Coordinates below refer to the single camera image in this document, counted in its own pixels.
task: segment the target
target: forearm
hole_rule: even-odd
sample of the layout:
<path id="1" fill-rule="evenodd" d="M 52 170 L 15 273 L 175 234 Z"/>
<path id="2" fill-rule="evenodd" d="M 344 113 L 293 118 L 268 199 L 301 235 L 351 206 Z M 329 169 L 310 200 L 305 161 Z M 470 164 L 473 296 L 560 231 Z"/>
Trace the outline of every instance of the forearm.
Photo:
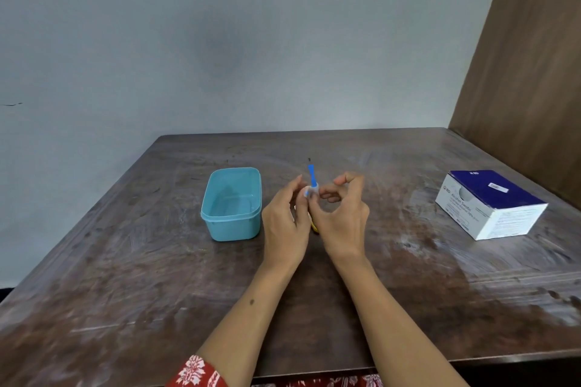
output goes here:
<path id="1" fill-rule="evenodd" d="M 262 264 L 250 286 L 200 347 L 228 387 L 248 387 L 272 315 L 294 269 Z"/>
<path id="2" fill-rule="evenodd" d="M 383 286 L 365 258 L 335 262 L 386 387 L 467 384 Z"/>

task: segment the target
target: wall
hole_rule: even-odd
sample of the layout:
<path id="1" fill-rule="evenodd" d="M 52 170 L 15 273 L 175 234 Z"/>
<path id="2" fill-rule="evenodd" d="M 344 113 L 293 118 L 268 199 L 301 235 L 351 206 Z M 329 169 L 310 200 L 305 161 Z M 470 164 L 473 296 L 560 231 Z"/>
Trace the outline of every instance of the wall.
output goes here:
<path id="1" fill-rule="evenodd" d="M 446 126 L 490 1 L 0 0 L 0 287 L 159 135 Z"/>
<path id="2" fill-rule="evenodd" d="M 493 0 L 450 128 L 581 208 L 581 0 Z"/>

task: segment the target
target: tabletop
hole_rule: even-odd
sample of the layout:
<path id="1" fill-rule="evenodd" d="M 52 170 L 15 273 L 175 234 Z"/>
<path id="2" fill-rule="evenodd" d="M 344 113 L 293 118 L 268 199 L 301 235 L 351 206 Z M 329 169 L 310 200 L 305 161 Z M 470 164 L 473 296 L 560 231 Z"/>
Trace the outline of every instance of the tabletop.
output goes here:
<path id="1" fill-rule="evenodd" d="M 0 304 L 1 385 L 162 385 L 258 268 L 263 232 L 215 242 L 208 177 L 256 167 L 263 203 L 315 165 L 366 175 L 366 252 L 452 361 L 581 354 L 581 212 L 444 128 L 160 137 Z M 435 198 L 449 170 L 493 169 L 548 202 L 527 236 L 476 242 Z M 311 233 L 256 376 L 372 367 L 350 297 Z"/>

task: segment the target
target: person's left hand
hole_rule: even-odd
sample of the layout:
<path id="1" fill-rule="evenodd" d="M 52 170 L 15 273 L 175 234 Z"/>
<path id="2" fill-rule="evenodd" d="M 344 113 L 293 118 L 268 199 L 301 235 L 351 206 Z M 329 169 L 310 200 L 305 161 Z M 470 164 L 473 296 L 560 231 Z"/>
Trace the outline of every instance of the person's left hand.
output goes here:
<path id="1" fill-rule="evenodd" d="M 311 222 L 304 196 L 307 183 L 299 175 L 276 193 L 262 211 L 264 223 L 264 263 L 294 270 L 304 257 Z M 296 206 L 295 220 L 291 207 Z"/>

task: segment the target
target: white sticker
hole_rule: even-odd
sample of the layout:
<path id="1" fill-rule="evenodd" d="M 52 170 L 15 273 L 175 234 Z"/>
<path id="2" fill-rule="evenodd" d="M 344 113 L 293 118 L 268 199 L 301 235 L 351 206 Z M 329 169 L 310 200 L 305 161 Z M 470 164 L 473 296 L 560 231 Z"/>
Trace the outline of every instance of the white sticker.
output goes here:
<path id="1" fill-rule="evenodd" d="M 493 184 L 492 182 L 488 184 L 488 186 L 494 188 L 495 190 L 502 191 L 503 193 L 508 193 L 508 188 L 501 187 L 500 185 Z"/>

